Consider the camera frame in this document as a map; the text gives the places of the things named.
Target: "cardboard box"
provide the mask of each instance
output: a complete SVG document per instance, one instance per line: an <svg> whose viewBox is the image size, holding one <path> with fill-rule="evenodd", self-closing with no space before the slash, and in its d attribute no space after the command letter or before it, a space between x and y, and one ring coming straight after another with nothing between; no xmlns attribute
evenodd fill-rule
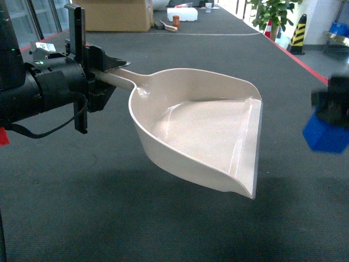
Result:
<svg viewBox="0 0 349 262"><path fill-rule="evenodd" d="M153 24L152 0L73 0L86 13L87 31L146 32Z"/></svg>

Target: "dustpan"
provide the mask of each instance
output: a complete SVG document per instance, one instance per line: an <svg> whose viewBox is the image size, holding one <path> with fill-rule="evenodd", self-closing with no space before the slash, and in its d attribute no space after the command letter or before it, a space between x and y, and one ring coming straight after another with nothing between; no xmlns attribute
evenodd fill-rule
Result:
<svg viewBox="0 0 349 262"><path fill-rule="evenodd" d="M157 166L208 188L255 198L262 98L253 84L197 69L95 73L131 91L131 117Z"/></svg>

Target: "blue bin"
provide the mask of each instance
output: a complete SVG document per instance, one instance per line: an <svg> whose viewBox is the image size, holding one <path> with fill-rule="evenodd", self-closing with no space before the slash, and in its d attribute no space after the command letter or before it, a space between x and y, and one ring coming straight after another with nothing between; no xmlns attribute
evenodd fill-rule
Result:
<svg viewBox="0 0 349 262"><path fill-rule="evenodd" d="M305 126L303 136L313 151L343 153L349 145L349 130L326 123L315 113Z"/></svg>
<svg viewBox="0 0 349 262"><path fill-rule="evenodd" d="M330 33L341 35L341 36L347 36L347 28L348 25L345 23L332 23L331 29L329 30Z"/></svg>

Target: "white foam box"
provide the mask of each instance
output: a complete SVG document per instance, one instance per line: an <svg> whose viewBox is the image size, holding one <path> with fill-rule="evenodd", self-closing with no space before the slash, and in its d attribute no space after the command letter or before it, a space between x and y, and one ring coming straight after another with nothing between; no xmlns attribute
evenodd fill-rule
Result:
<svg viewBox="0 0 349 262"><path fill-rule="evenodd" d="M196 21L197 20L197 10L193 7L168 8L167 18L170 22L173 21L174 15L178 15L180 21Z"/></svg>

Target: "floor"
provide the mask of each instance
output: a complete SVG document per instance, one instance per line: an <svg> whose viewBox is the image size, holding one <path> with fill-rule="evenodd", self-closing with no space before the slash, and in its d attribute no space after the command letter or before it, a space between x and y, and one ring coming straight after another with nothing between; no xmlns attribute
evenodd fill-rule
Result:
<svg viewBox="0 0 349 262"><path fill-rule="evenodd" d="M9 261L348 261L349 151L313 152L302 135L311 91L325 84L224 10L198 12L176 34L86 37L140 74L186 67L253 83L263 98L256 199L153 164L129 115L130 94L117 88L103 111L88 114L86 135L72 124L39 140L8 133L0 205ZM57 37L64 46L66 35ZM72 111L20 124L40 133Z"/></svg>
<svg viewBox="0 0 349 262"><path fill-rule="evenodd" d="M276 39L276 43L286 49L290 39L283 37ZM310 66L313 70L325 78L333 74L348 74L349 72L349 52L338 52L323 50L308 50L307 46L303 47L304 55L296 56L299 60Z"/></svg>
<svg viewBox="0 0 349 262"><path fill-rule="evenodd" d="M232 15L237 16L238 18L242 17L241 12L243 11L243 8L239 6L238 14L236 14L235 2L225 2L221 0L220 6ZM250 25L247 18L245 18L244 21ZM281 38L276 39L275 42L282 48L287 49L290 38L281 35ZM305 55L296 57L325 78L329 78L335 73L349 72L349 50L346 52L323 52L323 50L307 50L307 47L305 46L303 51L305 51Z"/></svg>

